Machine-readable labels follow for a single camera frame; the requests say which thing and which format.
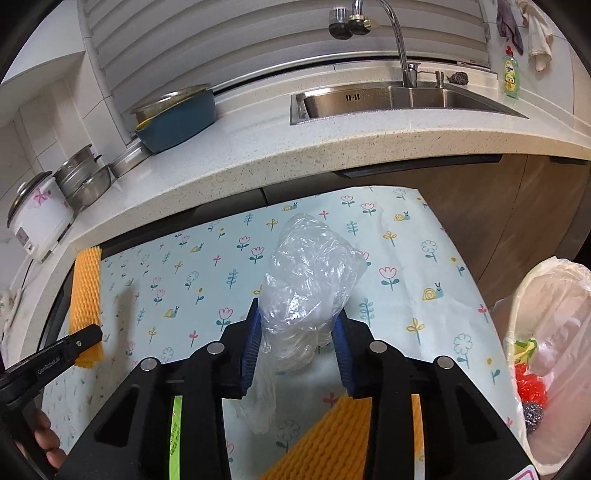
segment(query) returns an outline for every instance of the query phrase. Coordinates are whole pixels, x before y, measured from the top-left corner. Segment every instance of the floral tablecloth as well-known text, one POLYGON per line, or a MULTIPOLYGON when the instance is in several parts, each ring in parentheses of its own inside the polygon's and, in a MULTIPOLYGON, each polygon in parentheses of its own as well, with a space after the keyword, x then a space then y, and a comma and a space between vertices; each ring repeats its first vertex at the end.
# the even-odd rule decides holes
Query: floral tablecloth
MULTIPOLYGON (((512 426, 516 404, 501 344, 472 276, 417 190, 356 187, 216 220, 102 261, 103 346, 92 370, 48 385, 43 408, 69 451, 138 361, 183 359, 246 318, 267 260, 295 213, 326 222, 365 253, 368 269, 345 310, 405 355, 453 357, 512 426)), ((67 333, 67 322, 61 335, 67 333)), ((232 478, 255 479, 344 393, 332 347, 278 376, 277 419, 252 434, 224 402, 232 478)), ((416 478, 423 477, 421 459, 416 478)))

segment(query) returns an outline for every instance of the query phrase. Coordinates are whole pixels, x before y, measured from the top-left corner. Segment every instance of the power cord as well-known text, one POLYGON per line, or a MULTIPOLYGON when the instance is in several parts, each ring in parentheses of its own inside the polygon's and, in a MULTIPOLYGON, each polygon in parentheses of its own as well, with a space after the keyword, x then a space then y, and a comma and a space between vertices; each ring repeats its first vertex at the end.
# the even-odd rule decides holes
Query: power cord
POLYGON ((29 274, 29 270, 31 269, 31 266, 33 265, 33 261, 34 260, 31 260, 31 262, 29 263, 29 266, 27 267, 27 270, 25 271, 25 276, 22 278, 21 287, 17 290, 17 294, 14 297, 14 303, 12 305, 12 309, 6 319, 6 322, 4 323, 4 327, 2 328, 2 335, 0 337, 0 342, 3 342, 4 339, 6 338, 8 331, 12 327, 12 323, 14 322, 14 318, 17 315, 18 306, 21 303, 22 291, 25 288, 25 282, 27 280, 27 275, 29 274))

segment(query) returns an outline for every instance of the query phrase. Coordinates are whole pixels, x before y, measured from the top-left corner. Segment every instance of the stainless steel sink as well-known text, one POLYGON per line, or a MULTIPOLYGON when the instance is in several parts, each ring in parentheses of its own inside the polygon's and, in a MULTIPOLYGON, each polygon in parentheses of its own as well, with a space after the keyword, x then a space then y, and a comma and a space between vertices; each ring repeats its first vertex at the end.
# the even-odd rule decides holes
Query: stainless steel sink
POLYGON ((362 83, 323 88, 291 96, 291 124, 347 115, 356 112, 397 110, 404 108, 442 108, 525 115, 477 93, 445 84, 437 88, 419 82, 416 88, 405 88, 401 82, 362 83))

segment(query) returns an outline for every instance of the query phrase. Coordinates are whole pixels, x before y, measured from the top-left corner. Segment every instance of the countertop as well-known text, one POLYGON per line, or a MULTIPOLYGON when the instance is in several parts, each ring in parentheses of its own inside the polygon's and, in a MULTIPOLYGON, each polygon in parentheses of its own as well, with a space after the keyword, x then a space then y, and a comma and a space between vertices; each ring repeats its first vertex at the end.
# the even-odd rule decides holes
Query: countertop
MULTIPOLYGON (((424 70, 435 67, 441 69, 423 64, 424 70)), ((457 69, 444 68, 448 74, 457 69)), ((591 160, 591 137, 572 128, 591 134, 589 125, 526 91, 522 99, 508 99, 496 88, 495 74, 464 70, 469 72, 470 90, 528 118, 397 110, 290 125, 291 93, 398 78, 400 71, 388 62, 317 67, 218 96, 215 124, 114 182, 76 219, 45 262, 31 269, 8 336, 5 363, 12 365, 36 350, 78 251, 188 208, 285 180, 409 158, 520 153, 591 160)))

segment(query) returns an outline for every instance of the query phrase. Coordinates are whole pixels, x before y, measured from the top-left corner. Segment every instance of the dish soap bottle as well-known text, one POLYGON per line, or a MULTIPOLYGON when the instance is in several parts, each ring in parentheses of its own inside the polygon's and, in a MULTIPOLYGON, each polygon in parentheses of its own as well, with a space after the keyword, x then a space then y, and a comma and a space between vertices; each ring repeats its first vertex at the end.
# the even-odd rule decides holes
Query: dish soap bottle
POLYGON ((513 56, 511 47, 507 47, 503 57, 503 93, 511 98, 519 96, 519 64, 513 56))

